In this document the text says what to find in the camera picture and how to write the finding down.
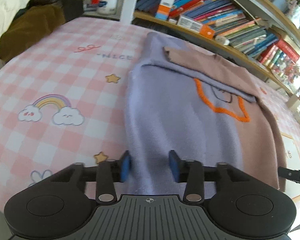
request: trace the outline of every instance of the bed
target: bed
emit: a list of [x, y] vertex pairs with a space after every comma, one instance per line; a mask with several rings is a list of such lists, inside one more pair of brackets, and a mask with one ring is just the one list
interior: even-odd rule
[[[150, 31], [78, 18], [0, 70], [1, 211], [11, 196], [72, 163], [94, 166], [127, 149], [127, 76]], [[252, 79], [300, 156], [300, 125], [287, 99]], [[88, 186], [86, 194], [94, 198], [94, 190]]]

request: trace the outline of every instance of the wooden shelf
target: wooden shelf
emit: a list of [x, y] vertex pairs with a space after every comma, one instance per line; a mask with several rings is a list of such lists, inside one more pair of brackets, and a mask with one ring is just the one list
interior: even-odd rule
[[254, 69], [258, 70], [260, 73], [262, 73], [264, 76], [266, 76], [267, 78], [270, 78], [272, 81], [274, 81], [276, 84], [278, 84], [281, 88], [283, 88], [287, 94], [289, 96], [292, 95], [292, 92], [291, 90], [289, 90], [285, 85], [283, 85], [271, 72], [259, 67], [257, 64], [255, 64], [254, 62], [250, 61], [249, 58], [243, 54], [242, 52], [230, 47], [230, 46], [223, 46], [223, 45], [220, 45], [218, 44], [217, 42], [215, 42], [214, 40], [210, 40], [202, 35], [199, 35], [198, 33], [195, 33], [191, 30], [188, 30], [186, 28], [183, 28], [181, 26], [178, 26], [176, 24], [173, 24], [171, 22], [168, 22], [168, 21], [163, 21], [163, 20], [160, 20], [160, 19], [157, 19], [155, 17], [153, 17], [152, 15], [148, 14], [148, 13], [144, 13], [144, 12], [140, 12], [140, 11], [135, 11], [134, 12], [134, 16], [136, 18], [139, 18], [139, 19], [143, 19], [143, 20], [146, 20], [146, 21], [150, 21], [150, 22], [154, 22], [154, 23], [158, 23], [160, 25], [164, 25], [164, 26], [167, 26], [173, 30], [177, 30], [177, 31], [180, 31], [180, 32], [183, 32], [183, 33], [186, 33], [186, 34], [189, 34], [195, 38], [198, 38], [200, 40], [203, 40], [205, 41], [206, 43], [214, 46], [214, 47], [217, 47], [218, 49], [222, 49], [223, 51], [227, 52], [228, 54], [231, 54], [232, 56], [236, 57], [236, 58], [239, 58], [240, 60], [242, 60], [244, 63], [246, 63], [247, 65], [253, 67]]
[[270, 21], [289, 35], [300, 47], [300, 31], [296, 26], [269, 0], [238, 0], [255, 17]]

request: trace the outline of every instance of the white jar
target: white jar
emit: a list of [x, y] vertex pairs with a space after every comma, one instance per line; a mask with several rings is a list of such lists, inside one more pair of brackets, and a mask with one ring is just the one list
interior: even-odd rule
[[100, 0], [97, 12], [100, 14], [115, 14], [118, 0]]

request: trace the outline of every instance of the orange embroidered outline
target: orange embroidered outline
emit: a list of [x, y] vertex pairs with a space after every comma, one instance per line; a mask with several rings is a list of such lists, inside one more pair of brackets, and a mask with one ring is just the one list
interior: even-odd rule
[[241, 97], [237, 96], [239, 108], [242, 111], [244, 116], [237, 116], [235, 113], [229, 111], [228, 109], [225, 109], [222, 107], [215, 107], [203, 93], [200, 80], [197, 78], [194, 78], [194, 82], [195, 82], [195, 86], [197, 87], [198, 96], [213, 112], [227, 114], [227, 115], [237, 119], [240, 122], [250, 122], [250, 117], [244, 107], [243, 99]]

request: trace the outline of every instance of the cloud print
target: cloud print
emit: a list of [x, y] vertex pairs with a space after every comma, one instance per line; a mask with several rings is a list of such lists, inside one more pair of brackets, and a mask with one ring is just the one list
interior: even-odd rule
[[53, 115], [52, 121], [57, 125], [80, 125], [84, 122], [84, 117], [80, 114], [78, 109], [66, 106]]
[[42, 113], [40, 112], [39, 108], [33, 105], [26, 106], [18, 116], [19, 121], [33, 121], [37, 122], [41, 119]]

